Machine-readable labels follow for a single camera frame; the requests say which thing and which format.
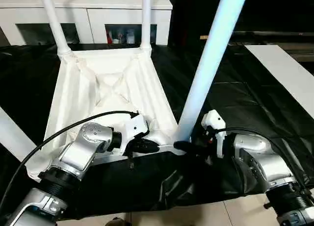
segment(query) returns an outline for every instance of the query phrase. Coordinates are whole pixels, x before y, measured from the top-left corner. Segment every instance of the light blue pole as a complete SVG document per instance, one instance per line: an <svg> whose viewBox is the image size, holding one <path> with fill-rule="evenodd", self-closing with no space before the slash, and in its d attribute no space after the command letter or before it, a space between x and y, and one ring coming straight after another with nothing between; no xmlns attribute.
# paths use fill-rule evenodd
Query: light blue pole
<svg viewBox="0 0 314 226"><path fill-rule="evenodd" d="M179 121L175 140L188 141L245 0L220 0Z"/></svg>

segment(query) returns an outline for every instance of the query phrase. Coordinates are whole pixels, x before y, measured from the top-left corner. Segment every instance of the white pipe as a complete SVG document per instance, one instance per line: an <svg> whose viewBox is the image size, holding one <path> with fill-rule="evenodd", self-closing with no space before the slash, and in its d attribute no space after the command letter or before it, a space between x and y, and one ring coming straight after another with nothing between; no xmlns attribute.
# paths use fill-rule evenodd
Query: white pipe
<svg viewBox="0 0 314 226"><path fill-rule="evenodd" d="M151 50L151 3L152 0L143 0L142 3L142 43L141 48Z"/></svg>
<svg viewBox="0 0 314 226"><path fill-rule="evenodd" d="M188 141L245 0L220 0L179 121L175 140Z"/></svg>
<svg viewBox="0 0 314 226"><path fill-rule="evenodd" d="M58 55L59 57L62 57L62 55L70 53L71 49L69 48L65 36L63 34L62 27L55 13L54 4L52 0L42 1L49 18L50 28L52 30L54 40L58 46Z"/></svg>
<svg viewBox="0 0 314 226"><path fill-rule="evenodd" d="M1 107L0 143L19 161L22 161L36 147ZM25 165L28 174L36 178L41 171L44 171L50 165L50 162L48 157L38 151Z"/></svg>

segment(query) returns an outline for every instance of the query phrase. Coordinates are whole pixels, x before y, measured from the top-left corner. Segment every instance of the wire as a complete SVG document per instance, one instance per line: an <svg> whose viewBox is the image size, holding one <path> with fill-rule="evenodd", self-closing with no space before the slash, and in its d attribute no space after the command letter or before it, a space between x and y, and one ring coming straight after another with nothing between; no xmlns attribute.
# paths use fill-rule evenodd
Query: wire
<svg viewBox="0 0 314 226"><path fill-rule="evenodd" d="M92 119L95 119L95 118L98 118L98 117L103 117L103 116L106 116L106 115L111 115L111 114L130 114L131 115L131 118L135 117L138 115L138 113L135 113L135 112L129 112L129 111L110 111L110 112L104 112L104 113L100 113L100 114L97 114L95 116L92 116L92 117L88 117L88 118L85 118L81 121L78 121L78 122L75 122L73 123L72 125L69 125L63 129L61 129L60 131L58 131L57 133L53 134L52 136L50 136L49 138L47 138L46 140L44 140L44 142L40 145L38 145L36 148L34 148L25 158L24 160L20 163L20 165L18 166L18 168L16 169L15 173L13 174L13 177L11 178L5 192L4 192L4 195L2 197L2 200L0 202L0 213L2 211L2 208L3 208L3 205L4 205L4 202L5 202L5 199L7 198L7 195L10 191L10 188L12 186L12 183L14 181L14 179L16 178L16 176L18 175L19 171L21 170L21 168L27 163L27 161L38 151L40 150L45 144L47 144L48 142L50 142L52 139L54 139L55 137L59 136L60 134L66 132L67 130L69 129L72 129L82 123L85 123L85 122L88 122Z"/></svg>
<svg viewBox="0 0 314 226"><path fill-rule="evenodd" d="M277 145L274 141L272 141L269 137L267 137L266 135L254 130L254 129L249 129L249 128L243 128L243 127L227 127L227 128L223 128L223 129L215 129L213 131L214 134L217 134L217 133L220 133L220 132L223 132L223 131L247 131L247 132L250 132L250 133L253 133L253 134L257 134L265 139L267 139L272 145L274 145L278 151L281 152L282 155L284 155L287 159L289 159L285 153L283 152L282 148ZM299 184L301 185L301 187L303 189L307 189L307 187L305 186L304 182L303 182L303 178L301 176L299 176L298 172L295 170L295 168L293 166L291 166L291 169L293 169L293 174L296 178L296 180L299 182ZM309 198L311 199L311 201L314 203L314 198L312 195L309 195Z"/></svg>

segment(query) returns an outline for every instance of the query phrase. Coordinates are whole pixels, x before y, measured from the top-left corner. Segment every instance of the black plastic sheet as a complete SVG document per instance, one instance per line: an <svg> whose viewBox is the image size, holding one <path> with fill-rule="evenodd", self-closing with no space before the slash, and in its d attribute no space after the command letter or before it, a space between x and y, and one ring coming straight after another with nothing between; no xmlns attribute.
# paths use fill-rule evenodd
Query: black plastic sheet
<svg viewBox="0 0 314 226"><path fill-rule="evenodd" d="M71 46L73 50L125 47ZM199 52L153 47L152 60L177 121L199 59ZM1 93L0 106L40 144L60 64L56 47L1 48L0 64L0 88L6 91ZM287 149L281 140L284 138L304 169L307 185L314 184L314 120L245 48L231 47L225 53L199 119L211 109L219 112L227 126L255 129ZM201 131L199 122L193 137ZM1 196L18 161L3 147L0 154ZM163 210L262 192L247 166L231 157L209 166L193 155L161 153L135 158L134 164L133 170L128 161L91 167L65 218ZM12 212L34 186L36 183L21 173L5 210Z"/></svg>

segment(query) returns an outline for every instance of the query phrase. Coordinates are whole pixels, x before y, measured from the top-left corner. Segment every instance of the tile floor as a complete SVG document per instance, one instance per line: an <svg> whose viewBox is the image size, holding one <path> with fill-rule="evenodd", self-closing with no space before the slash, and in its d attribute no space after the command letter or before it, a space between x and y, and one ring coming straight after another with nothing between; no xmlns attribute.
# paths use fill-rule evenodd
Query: tile floor
<svg viewBox="0 0 314 226"><path fill-rule="evenodd" d="M133 226L278 226L274 210L264 209L265 194L210 204L175 207L168 211L133 212L69 220L58 226L104 226L114 217Z"/></svg>

